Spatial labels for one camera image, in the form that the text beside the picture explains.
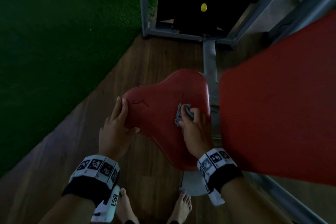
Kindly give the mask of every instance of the wooden floor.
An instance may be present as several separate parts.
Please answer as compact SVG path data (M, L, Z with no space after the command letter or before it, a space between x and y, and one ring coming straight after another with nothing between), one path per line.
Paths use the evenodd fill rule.
M218 47L219 75L262 50L260 36L245 35L234 51ZM116 97L133 87L158 83L182 68L202 72L201 44L137 37L97 89L0 180L0 223L38 222L60 198L81 160L97 153L99 128L111 114ZM120 160L120 167L119 185L126 188L140 222L165 223L179 193L182 172L168 163L153 142L140 135ZM225 205L213 207L208 196L192 198L192 204L186 223L232 223Z

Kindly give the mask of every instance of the bare foot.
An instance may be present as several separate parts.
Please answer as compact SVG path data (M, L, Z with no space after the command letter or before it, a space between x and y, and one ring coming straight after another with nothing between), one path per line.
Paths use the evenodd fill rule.
M139 224L138 218L133 213L129 198L126 194L126 190L121 188L120 194L121 195L118 198L117 208L115 209L119 220L123 224L128 220L133 221L135 224Z
M191 197L181 192L179 198L176 201L173 213L171 214L167 224L172 221L177 221L182 224L186 221L188 214L191 212L193 205L191 204Z

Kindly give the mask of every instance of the red seat pad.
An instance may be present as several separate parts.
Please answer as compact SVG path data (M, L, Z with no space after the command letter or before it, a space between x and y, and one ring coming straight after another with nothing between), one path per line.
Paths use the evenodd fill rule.
M336 10L225 73L220 114L242 170L336 185Z
M127 91L123 98L128 100L128 128L139 127L140 134L153 140L177 169L197 170L197 159L189 153L174 120L182 103L198 107L211 123L208 84L200 73L178 70L159 84Z

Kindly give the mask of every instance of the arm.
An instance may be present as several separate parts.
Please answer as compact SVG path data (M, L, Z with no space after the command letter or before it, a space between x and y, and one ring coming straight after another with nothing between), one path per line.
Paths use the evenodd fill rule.
M197 108L192 108L194 121L191 121L182 106L185 144L192 155L200 159L206 152L215 148L210 135L206 116ZM261 193L248 184L242 177L227 182L221 188L221 196L237 223L292 223L278 208L276 208Z
M104 127L99 131L99 155L118 161L129 148L131 138L140 131L124 127L128 113L126 99L117 98L111 117L107 117ZM67 194L42 218L40 224L89 223L95 211L93 201Z

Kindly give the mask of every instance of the black and white wristband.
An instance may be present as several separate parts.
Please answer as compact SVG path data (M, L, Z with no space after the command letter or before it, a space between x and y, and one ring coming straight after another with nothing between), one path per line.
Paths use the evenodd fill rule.
M221 205L221 188L236 177L243 176L236 163L223 148L214 148L205 153L197 163L202 173L203 184L213 205Z
M84 158L70 177L69 184L62 192L90 199L97 207L102 201L107 203L119 178L119 165L114 160L92 155Z

